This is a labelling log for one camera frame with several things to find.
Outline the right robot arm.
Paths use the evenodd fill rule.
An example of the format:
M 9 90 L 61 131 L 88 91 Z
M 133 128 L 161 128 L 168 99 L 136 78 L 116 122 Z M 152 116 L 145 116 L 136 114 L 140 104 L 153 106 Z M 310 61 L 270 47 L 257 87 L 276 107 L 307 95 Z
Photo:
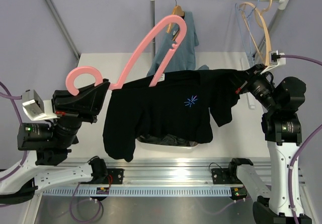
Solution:
M 297 162 L 304 146 L 297 111 L 305 101 L 306 84 L 286 77 L 274 86 L 267 79 L 271 75 L 265 65 L 256 64 L 232 79 L 237 94 L 251 93 L 266 109 L 261 126 L 270 154 L 271 187 L 249 159 L 233 159 L 227 175 L 245 186 L 256 223 L 312 223 L 301 203 Z

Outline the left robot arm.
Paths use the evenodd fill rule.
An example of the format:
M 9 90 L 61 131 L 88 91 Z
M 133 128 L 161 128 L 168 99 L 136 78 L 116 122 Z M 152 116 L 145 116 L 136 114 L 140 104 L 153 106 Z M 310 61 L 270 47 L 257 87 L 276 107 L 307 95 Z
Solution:
M 34 195 L 62 184 L 80 182 L 101 184 L 107 180 L 104 160 L 92 157 L 86 163 L 53 171 L 64 162 L 70 147 L 78 144 L 77 132 L 82 123 L 96 123 L 110 86 L 104 79 L 78 90 L 76 96 L 67 90 L 56 90 L 52 99 L 43 101 L 35 90 L 27 90 L 22 100 L 30 123 L 20 123 L 17 144 L 23 158 L 1 171 L 1 206 L 27 202 Z

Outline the pink plastic hanger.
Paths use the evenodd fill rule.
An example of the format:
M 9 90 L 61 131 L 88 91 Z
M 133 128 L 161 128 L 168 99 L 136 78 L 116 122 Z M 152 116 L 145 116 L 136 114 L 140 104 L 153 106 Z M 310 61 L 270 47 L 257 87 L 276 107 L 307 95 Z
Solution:
M 175 23 L 179 26 L 179 34 L 175 39 L 175 42 L 172 44 L 171 48 L 166 53 L 162 63 L 160 64 L 157 72 L 154 74 L 153 79 L 151 80 L 149 86 L 154 87 L 157 85 L 159 79 L 161 78 L 162 74 L 164 73 L 165 68 L 167 67 L 168 63 L 170 62 L 171 58 L 175 54 L 176 50 L 179 48 L 180 44 L 184 40 L 187 32 L 187 26 L 180 16 L 177 15 L 169 15 L 164 17 L 160 20 L 144 37 L 144 39 L 140 42 L 137 46 L 135 51 L 133 52 L 132 56 L 130 57 L 129 61 L 125 65 L 120 77 L 116 84 L 111 84 L 109 86 L 110 90 L 118 90 L 121 89 L 125 83 L 127 76 L 129 75 L 130 71 L 132 70 L 134 64 L 139 59 L 140 55 L 144 52 L 145 48 L 148 44 L 152 41 L 152 39 L 168 24 Z M 82 75 L 82 74 L 90 74 L 95 78 L 94 85 L 97 86 L 103 82 L 103 77 L 101 73 L 94 67 L 91 66 L 81 66 L 73 69 L 66 77 L 65 85 L 67 90 L 73 96 L 76 96 L 79 93 L 79 90 L 74 86 L 75 79 Z

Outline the black t shirt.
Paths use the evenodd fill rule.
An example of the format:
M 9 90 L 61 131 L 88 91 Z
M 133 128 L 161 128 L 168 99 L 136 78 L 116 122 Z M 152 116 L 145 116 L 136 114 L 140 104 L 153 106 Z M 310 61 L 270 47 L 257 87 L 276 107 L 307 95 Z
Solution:
M 103 129 L 104 149 L 116 160 L 133 160 L 139 136 L 179 138 L 209 143 L 210 121 L 224 126 L 232 121 L 231 109 L 239 100 L 244 70 L 211 69 L 168 72 L 150 86 L 151 77 L 113 90 Z

